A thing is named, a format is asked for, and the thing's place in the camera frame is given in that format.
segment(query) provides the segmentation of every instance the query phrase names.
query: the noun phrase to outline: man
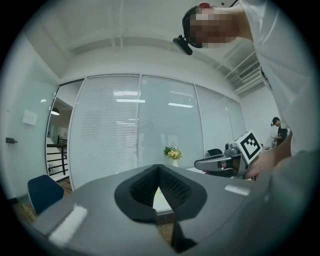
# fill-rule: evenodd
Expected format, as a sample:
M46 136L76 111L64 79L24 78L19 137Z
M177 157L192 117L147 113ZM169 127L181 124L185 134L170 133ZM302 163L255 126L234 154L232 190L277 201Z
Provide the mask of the man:
M237 37L252 41L283 120L281 126L291 130L280 146L251 163L248 178L298 152L319 148L318 71L299 32L279 8L268 0L240 0L230 8L201 3L185 14L182 25L186 41L197 48ZM307 135L304 124L308 124Z
M276 141L276 146L278 147L287 138L288 129L281 128L281 120L278 117L274 117L271 122L271 127L276 126L278 128L278 134L273 139Z

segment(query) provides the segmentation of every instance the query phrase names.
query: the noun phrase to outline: white foam block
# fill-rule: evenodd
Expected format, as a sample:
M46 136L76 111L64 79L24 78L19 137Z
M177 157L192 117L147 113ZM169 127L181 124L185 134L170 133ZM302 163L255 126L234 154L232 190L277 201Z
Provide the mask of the white foam block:
M75 204L71 213L51 233L49 241L59 247L64 247L80 227L87 214L88 210L86 208Z

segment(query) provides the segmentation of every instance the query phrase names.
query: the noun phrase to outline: blue chair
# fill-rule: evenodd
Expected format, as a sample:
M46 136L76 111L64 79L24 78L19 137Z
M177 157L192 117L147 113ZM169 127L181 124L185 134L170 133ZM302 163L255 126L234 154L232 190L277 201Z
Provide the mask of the blue chair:
M27 192L37 215L64 197L64 189L46 174L29 180Z

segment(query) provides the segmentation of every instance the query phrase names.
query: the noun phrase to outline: black office chair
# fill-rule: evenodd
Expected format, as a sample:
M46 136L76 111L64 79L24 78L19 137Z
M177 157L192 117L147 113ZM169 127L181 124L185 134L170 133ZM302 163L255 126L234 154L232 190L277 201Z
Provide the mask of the black office chair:
M209 153L210 157L222 154L222 151L219 148L210 149L207 152Z

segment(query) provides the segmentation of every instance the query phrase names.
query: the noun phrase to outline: white ceiling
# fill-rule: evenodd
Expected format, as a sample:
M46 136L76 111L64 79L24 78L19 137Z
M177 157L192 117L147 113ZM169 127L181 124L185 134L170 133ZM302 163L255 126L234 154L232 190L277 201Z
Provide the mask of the white ceiling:
M62 0L42 10L39 19L34 19L25 33L43 60L60 76L73 56L96 48L140 45L179 52L172 40L183 33L182 17L185 12L199 2ZM229 7L234 0L209 2L214 6ZM239 79L234 78L235 74L257 60L253 54L237 68L254 52L250 41L239 38L221 48L192 50L191 58L207 63L225 76L234 70L227 79L233 78L231 82L234 81L235 89L242 85Z

